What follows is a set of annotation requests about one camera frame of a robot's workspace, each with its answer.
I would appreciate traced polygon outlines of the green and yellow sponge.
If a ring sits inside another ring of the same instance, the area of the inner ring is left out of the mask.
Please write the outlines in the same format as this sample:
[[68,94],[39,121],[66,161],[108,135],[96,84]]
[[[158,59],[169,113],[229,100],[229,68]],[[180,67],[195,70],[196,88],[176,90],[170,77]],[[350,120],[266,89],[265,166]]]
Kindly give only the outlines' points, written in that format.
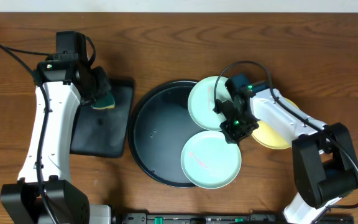
[[95,110],[108,110],[115,107],[115,99],[111,92],[107,92],[104,96],[98,98],[92,105]]

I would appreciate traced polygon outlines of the yellow plate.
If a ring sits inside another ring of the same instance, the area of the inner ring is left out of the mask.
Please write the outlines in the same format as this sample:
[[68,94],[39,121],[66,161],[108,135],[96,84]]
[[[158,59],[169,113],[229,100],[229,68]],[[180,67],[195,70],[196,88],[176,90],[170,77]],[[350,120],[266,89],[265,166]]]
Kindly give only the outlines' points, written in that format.
[[290,148],[289,143],[284,140],[274,129],[266,122],[260,120],[257,122],[259,127],[254,130],[251,136],[261,145],[275,150]]

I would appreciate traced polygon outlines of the mint green plate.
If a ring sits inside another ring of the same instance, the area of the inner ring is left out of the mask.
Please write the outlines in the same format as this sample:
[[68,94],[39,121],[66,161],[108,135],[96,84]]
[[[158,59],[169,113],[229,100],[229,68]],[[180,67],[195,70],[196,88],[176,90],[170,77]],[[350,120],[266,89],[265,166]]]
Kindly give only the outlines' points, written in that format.
[[239,146],[227,143],[223,133],[202,131],[187,140],[180,162],[191,183],[204,189],[219,189],[237,177],[242,156]]
[[222,114],[213,111],[214,90],[218,76],[207,77],[199,81],[188,97],[188,111],[192,120],[201,128],[220,131],[220,124],[226,120]]

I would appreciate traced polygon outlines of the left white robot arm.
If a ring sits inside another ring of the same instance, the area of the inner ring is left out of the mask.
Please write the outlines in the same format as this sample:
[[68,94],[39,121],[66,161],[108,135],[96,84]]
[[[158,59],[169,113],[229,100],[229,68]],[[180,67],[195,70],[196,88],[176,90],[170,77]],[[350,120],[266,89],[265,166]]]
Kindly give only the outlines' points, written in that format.
[[99,92],[100,68],[74,60],[40,62],[34,75],[37,107],[30,147],[15,184],[1,203],[14,223],[112,223],[108,205],[93,205],[71,183],[70,147],[82,98]]

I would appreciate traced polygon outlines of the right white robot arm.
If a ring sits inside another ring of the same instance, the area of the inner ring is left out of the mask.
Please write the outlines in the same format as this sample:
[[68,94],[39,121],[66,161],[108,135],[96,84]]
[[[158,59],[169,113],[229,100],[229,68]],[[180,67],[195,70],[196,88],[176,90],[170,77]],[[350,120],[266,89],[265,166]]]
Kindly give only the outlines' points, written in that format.
[[[287,223],[318,223],[340,199],[358,189],[358,160],[349,130],[327,125],[281,99],[277,89],[246,86],[230,100],[215,99],[214,111],[225,121],[221,129],[229,143],[238,143],[266,122],[292,148],[297,194],[285,207]],[[358,202],[350,205],[358,208]]]

